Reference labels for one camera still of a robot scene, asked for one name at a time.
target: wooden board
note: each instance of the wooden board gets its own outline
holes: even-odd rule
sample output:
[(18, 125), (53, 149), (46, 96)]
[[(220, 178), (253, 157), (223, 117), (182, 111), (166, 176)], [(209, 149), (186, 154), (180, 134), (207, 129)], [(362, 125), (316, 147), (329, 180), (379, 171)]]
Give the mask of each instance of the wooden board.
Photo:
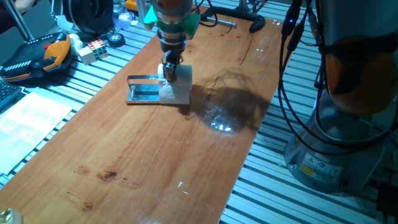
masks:
[(0, 210), (24, 224), (217, 223), (277, 86), (281, 29), (220, 19), (238, 28), (200, 26), (183, 54), (190, 108), (125, 104), (126, 77), (157, 71), (154, 37), (0, 190)]

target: cable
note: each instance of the cable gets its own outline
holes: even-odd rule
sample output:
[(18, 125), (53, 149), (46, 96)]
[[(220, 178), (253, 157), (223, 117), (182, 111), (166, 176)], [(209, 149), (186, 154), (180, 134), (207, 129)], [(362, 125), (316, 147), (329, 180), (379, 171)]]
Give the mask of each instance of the cable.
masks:
[(207, 3), (209, 4), (210, 10), (213, 11), (213, 13), (214, 13), (214, 18), (216, 19), (216, 21), (215, 21), (214, 24), (212, 24), (212, 25), (204, 24), (204, 23), (202, 23), (202, 22), (199, 22), (199, 24), (202, 25), (202, 26), (205, 26), (205, 27), (212, 28), (212, 27), (217, 26), (217, 24), (218, 24), (218, 18), (217, 18), (217, 14), (216, 14), (216, 13), (214, 12), (214, 10), (213, 10), (213, 5), (211, 4), (211, 1), (210, 1), (210, 0), (207, 0)]
[(306, 42), (304, 42), (304, 41), (302, 41), (302, 40), (300, 40), (300, 42), (301, 42), (302, 44), (304, 44), (304, 45), (309, 46), (309, 47), (318, 47), (318, 46), (319, 46), (318, 44), (308, 44), (308, 43), (306, 43)]
[[(398, 117), (398, 104), (397, 104), (396, 115), (395, 115), (395, 117), (394, 117), (394, 120), (393, 120), (393, 123), (392, 123), (392, 126), (391, 126), (391, 130), (389, 130), (389, 131), (384, 131), (382, 134), (380, 134), (380, 135), (378, 135), (378, 136), (374, 136), (373, 138), (369, 138), (369, 139), (362, 140), (362, 141), (342, 141), (342, 140), (340, 140), (340, 139), (337, 139), (338, 142), (333, 142), (333, 141), (331, 141), (331, 139), (325, 140), (325, 139), (323, 139), (323, 138), (317, 136), (315, 133), (311, 132), (311, 130), (309, 130), (309, 129), (306, 127), (306, 125), (304, 125), (304, 124), (301, 122), (300, 118), (295, 114), (293, 108), (291, 107), (290, 102), (289, 102), (289, 100), (288, 100), (288, 98), (287, 98), (287, 95), (286, 95), (286, 93), (285, 93), (284, 85), (283, 85), (283, 74), (284, 74), (284, 70), (285, 70), (285, 68), (286, 68), (286, 66), (287, 66), (287, 62), (288, 62), (288, 60), (289, 60), (289, 57), (290, 57), (291, 53), (295, 50), (295, 48), (297, 47), (298, 42), (300, 41), (300, 38), (301, 38), (302, 32), (303, 32), (303, 23), (304, 23), (304, 21), (305, 21), (305, 18), (306, 18), (306, 16), (307, 16), (309, 10), (310, 10), (310, 8), (307, 7), (306, 12), (305, 12), (304, 17), (303, 17), (303, 20), (302, 20), (302, 21), (300, 22), (300, 24), (294, 29), (294, 34), (293, 34), (293, 36), (292, 36), (292, 38), (291, 38), (291, 40), (290, 40), (290, 42), (289, 42), (289, 45), (288, 45), (288, 50), (289, 50), (289, 51), (288, 51), (288, 53), (287, 53), (287, 56), (286, 56), (285, 61), (284, 61), (283, 64), (282, 64), (282, 61), (283, 61), (284, 44), (285, 44), (285, 40), (286, 40), (286, 37), (287, 37), (287, 36), (286, 36), (286, 35), (283, 35), (283, 34), (284, 34), (284, 29), (282, 28), (282, 44), (281, 44), (281, 50), (280, 50), (280, 63), (279, 63), (279, 70), (280, 70), (280, 74), (279, 74), (279, 75), (280, 75), (280, 80), (279, 80), (279, 86), (278, 86), (279, 103), (280, 103), (280, 107), (281, 107), (282, 113), (283, 113), (283, 115), (284, 115), (284, 118), (285, 118), (285, 120), (286, 120), (286, 122), (287, 122), (287, 124), (288, 124), (288, 126), (289, 126), (289, 128), (290, 128), (290, 130), (293, 132), (293, 134), (296, 136), (296, 138), (297, 138), (304, 146), (308, 147), (309, 149), (311, 149), (311, 150), (313, 150), (313, 151), (315, 151), (315, 152), (317, 152), (317, 153), (326, 154), (326, 155), (331, 155), (331, 156), (343, 156), (343, 155), (352, 154), (352, 153), (355, 153), (355, 152), (358, 152), (358, 151), (362, 151), (362, 150), (366, 149), (366, 147), (361, 148), (361, 147), (355, 146), (355, 148), (353, 148), (353, 145), (347, 146), (347, 145), (344, 145), (344, 144), (346, 144), (347, 142), (348, 142), (349, 144), (352, 144), (353, 142), (354, 142), (355, 144), (369, 144), (369, 143), (373, 143), (373, 144), (374, 144), (374, 143), (380, 141), (381, 139), (385, 139), (385, 137), (389, 137), (389, 133), (390, 133), (391, 131), (394, 131), (395, 129), (398, 128), (398, 123), (396, 123), (396, 118)], [(321, 85), (324, 84), (324, 83), (326, 83), (326, 79), (324, 80), (324, 71), (323, 71), (324, 68), (325, 68), (325, 64), (324, 64), (324, 60), (322, 60), (322, 64), (321, 64), (320, 71), (319, 71), (319, 72), (320, 72), (320, 84), (321, 84)], [(317, 120), (318, 120), (318, 121), (319, 121), (318, 123), (320, 123), (320, 118), (319, 118), (319, 113), (317, 113), (317, 111), (319, 110), (319, 102), (320, 102), (320, 97), (321, 97), (322, 93), (323, 93), (323, 87), (321, 87), (321, 88), (318, 89), (318, 96), (317, 96), (317, 105), (316, 105), (315, 114), (316, 114), (318, 117), (317, 117), (317, 119), (315, 120), (315, 122), (317, 122)], [(321, 141), (321, 142), (323, 142), (323, 143), (325, 143), (325, 144), (329, 144), (329, 145), (332, 145), (332, 146), (335, 146), (335, 147), (344, 148), (344, 149), (350, 149), (350, 151), (348, 151), (348, 152), (342, 152), (342, 153), (327, 153), (327, 152), (321, 152), (321, 151), (318, 151), (318, 150), (316, 150), (316, 149), (310, 147), (307, 143), (305, 143), (304, 140), (297, 134), (297, 132), (296, 132), (296, 131), (294, 130), (294, 128), (291, 126), (291, 123), (290, 123), (290, 121), (289, 121), (289, 119), (288, 119), (288, 117), (287, 117), (287, 115), (286, 115), (286, 113), (285, 113), (285, 109), (284, 109), (284, 106), (283, 106), (283, 103), (282, 103), (282, 94), (283, 94), (283, 96), (284, 96), (284, 98), (285, 98), (285, 102), (286, 102), (287, 106), (289, 107), (289, 110), (291, 111), (291, 113), (293, 114), (293, 116), (294, 116), (294, 118), (297, 120), (297, 122), (304, 128), (304, 130), (306, 130), (306, 131), (307, 131), (309, 134), (311, 134), (314, 138), (318, 139), (319, 141)]]
[(201, 0), (201, 2), (198, 4), (198, 0), (195, 0), (195, 5), (196, 7), (194, 9), (191, 10), (191, 12), (195, 12), (197, 9), (199, 10), (199, 14), (200, 14), (200, 9), (199, 7), (205, 2), (205, 0)]

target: metal holder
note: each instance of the metal holder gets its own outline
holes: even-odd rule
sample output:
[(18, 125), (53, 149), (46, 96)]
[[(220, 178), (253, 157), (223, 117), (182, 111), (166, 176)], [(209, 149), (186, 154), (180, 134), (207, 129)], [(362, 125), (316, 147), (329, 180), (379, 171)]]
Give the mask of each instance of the metal holder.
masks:
[(129, 94), (127, 104), (160, 104), (159, 84), (141, 84), (134, 83), (134, 80), (158, 80), (157, 75), (129, 75), (127, 84), (129, 85)]
[(0, 224), (22, 224), (22, 215), (15, 209), (9, 208), (0, 212)]

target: rubik's cube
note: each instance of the rubik's cube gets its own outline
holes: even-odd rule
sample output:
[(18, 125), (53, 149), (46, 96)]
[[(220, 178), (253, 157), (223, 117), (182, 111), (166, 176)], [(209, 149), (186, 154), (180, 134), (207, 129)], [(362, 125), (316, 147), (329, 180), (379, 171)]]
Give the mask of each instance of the rubik's cube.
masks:
[(97, 60), (100, 60), (102, 58), (106, 58), (107, 56), (109, 56), (108, 52), (106, 51), (105, 44), (102, 42), (102, 40), (96, 40), (96, 41), (90, 42), (90, 43), (88, 43), (88, 46), (94, 52), (94, 56)]

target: white paper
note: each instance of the white paper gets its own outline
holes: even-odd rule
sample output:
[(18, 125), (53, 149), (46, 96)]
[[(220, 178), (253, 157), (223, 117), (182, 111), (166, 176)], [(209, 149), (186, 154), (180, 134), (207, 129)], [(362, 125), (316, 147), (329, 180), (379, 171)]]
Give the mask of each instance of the white paper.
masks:
[(35, 93), (0, 117), (0, 173), (8, 174), (72, 110)]

